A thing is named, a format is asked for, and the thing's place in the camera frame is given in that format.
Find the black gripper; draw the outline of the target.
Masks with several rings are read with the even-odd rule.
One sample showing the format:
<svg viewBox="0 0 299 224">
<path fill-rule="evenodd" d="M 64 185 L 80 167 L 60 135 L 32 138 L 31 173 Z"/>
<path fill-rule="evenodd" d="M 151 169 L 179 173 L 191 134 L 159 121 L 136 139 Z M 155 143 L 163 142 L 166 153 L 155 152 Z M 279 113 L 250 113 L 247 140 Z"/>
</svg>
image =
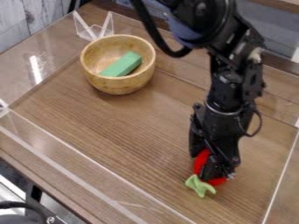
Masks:
<svg viewBox="0 0 299 224">
<path fill-rule="evenodd" d="M 195 158 L 208 149 L 211 155 L 200 170 L 200 179 L 234 179 L 240 165 L 239 140 L 252 137 L 248 126 L 256 113 L 256 104 L 246 103 L 236 111 L 224 112 L 208 103 L 195 103 L 191 114 L 190 154 Z"/>
</svg>

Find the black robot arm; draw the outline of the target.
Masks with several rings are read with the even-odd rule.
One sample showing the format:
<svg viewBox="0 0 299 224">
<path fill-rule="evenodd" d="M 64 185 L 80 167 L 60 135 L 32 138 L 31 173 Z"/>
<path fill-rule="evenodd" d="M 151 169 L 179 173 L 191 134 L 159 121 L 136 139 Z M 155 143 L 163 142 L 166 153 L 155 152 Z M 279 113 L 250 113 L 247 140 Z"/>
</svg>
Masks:
<svg viewBox="0 0 299 224">
<path fill-rule="evenodd" d="M 192 106 L 190 153 L 208 158 L 199 171 L 203 181 L 231 179 L 240 165 L 239 139 L 260 116 L 263 36 L 239 15 L 236 0 L 158 0 L 167 9 L 170 29 L 188 48 L 210 55 L 210 92 Z"/>
</svg>

